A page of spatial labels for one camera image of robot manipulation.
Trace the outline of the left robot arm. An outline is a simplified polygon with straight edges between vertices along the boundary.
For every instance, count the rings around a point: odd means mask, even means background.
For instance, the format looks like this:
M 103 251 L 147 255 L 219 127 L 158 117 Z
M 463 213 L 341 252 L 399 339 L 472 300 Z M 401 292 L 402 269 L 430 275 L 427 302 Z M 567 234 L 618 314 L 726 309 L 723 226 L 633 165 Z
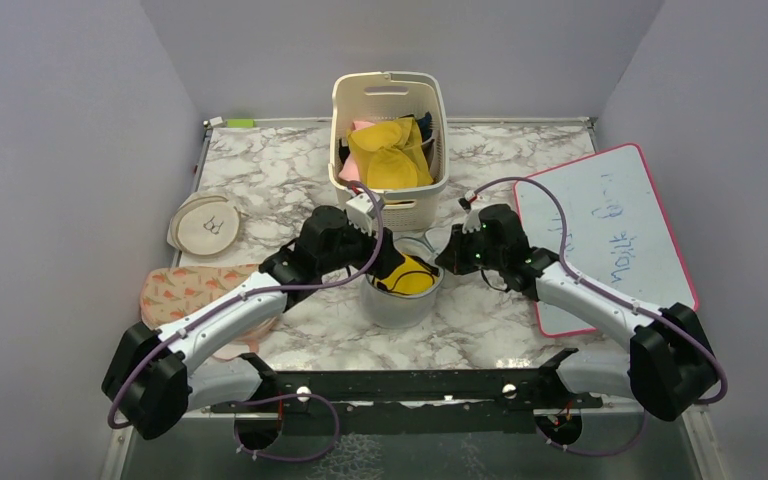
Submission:
M 250 410 L 266 408 L 275 386 L 265 363 L 252 354 L 221 364 L 207 359 L 233 338 L 325 289 L 322 278 L 329 273 L 347 267 L 356 276 L 370 269 L 393 271 L 393 262 L 377 259 L 391 245 L 381 207 L 370 195 L 344 209 L 320 206 L 295 240 L 229 293 L 158 329 L 143 323 L 129 327 L 102 382 L 111 401 L 109 426 L 131 426 L 151 440 L 204 407 L 242 402 Z

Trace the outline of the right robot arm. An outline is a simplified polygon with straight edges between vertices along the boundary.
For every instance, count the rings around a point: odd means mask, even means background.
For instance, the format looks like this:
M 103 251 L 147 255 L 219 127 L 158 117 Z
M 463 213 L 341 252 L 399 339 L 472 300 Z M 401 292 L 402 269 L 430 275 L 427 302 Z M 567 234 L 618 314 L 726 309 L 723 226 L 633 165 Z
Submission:
M 606 394 L 633 399 L 655 418 L 673 421 L 728 391 L 692 308 L 640 301 L 574 272 L 558 253 L 531 245 L 507 205 L 473 210 L 453 225 L 436 263 L 453 275 L 495 272 L 506 290 L 570 313 L 623 347 L 621 354 L 578 351 L 542 374 L 537 393 L 549 406 L 576 394 Z

